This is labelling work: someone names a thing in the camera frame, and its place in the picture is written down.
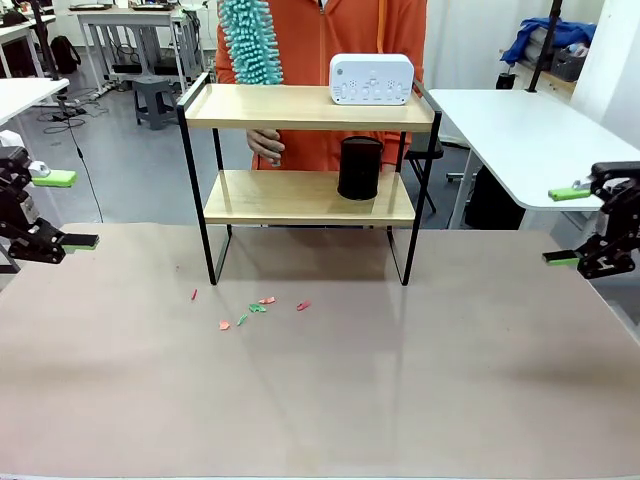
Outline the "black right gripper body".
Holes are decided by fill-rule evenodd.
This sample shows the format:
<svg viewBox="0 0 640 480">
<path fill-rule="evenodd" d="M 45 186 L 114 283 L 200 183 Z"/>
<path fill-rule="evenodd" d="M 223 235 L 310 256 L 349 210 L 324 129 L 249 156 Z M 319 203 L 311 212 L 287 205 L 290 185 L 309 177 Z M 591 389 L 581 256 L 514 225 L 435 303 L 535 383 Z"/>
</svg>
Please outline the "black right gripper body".
<svg viewBox="0 0 640 480">
<path fill-rule="evenodd" d="M 632 251 L 639 245 L 639 181 L 630 179 L 611 190 L 608 205 L 607 238 L 619 251 Z"/>
</svg>

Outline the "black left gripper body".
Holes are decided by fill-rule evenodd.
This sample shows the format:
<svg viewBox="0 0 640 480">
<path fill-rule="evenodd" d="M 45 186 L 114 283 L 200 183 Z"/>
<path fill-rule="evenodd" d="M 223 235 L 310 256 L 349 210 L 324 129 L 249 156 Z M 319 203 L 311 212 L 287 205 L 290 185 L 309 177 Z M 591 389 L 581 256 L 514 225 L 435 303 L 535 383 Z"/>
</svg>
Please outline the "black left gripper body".
<svg viewBox="0 0 640 480">
<path fill-rule="evenodd" d="M 1 235 L 27 236 L 38 219 L 35 204 L 26 192 L 29 174 L 1 175 Z"/>
</svg>

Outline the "person's right hand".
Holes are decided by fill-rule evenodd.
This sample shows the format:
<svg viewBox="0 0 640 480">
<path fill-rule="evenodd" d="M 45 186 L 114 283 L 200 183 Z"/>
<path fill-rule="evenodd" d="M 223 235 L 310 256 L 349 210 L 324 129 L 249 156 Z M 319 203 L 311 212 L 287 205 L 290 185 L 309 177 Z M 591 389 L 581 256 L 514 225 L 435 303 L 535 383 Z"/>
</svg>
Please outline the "person's right hand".
<svg viewBox="0 0 640 480">
<path fill-rule="evenodd" d="M 272 166 L 280 163 L 285 145 L 275 129 L 248 129 L 246 140 L 250 150 Z"/>
</svg>

